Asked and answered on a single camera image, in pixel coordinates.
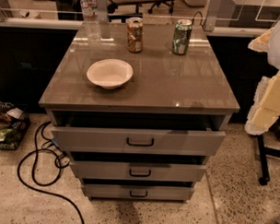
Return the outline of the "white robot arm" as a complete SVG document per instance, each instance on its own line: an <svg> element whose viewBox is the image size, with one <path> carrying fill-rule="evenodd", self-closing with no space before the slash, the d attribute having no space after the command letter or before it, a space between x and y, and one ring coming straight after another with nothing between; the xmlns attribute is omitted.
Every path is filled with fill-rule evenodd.
<svg viewBox="0 0 280 224"><path fill-rule="evenodd" d="M268 131L280 117L280 19L251 41L249 48L266 52L268 63L278 70L273 77L261 78L247 116L244 129L249 135L257 136Z"/></svg>

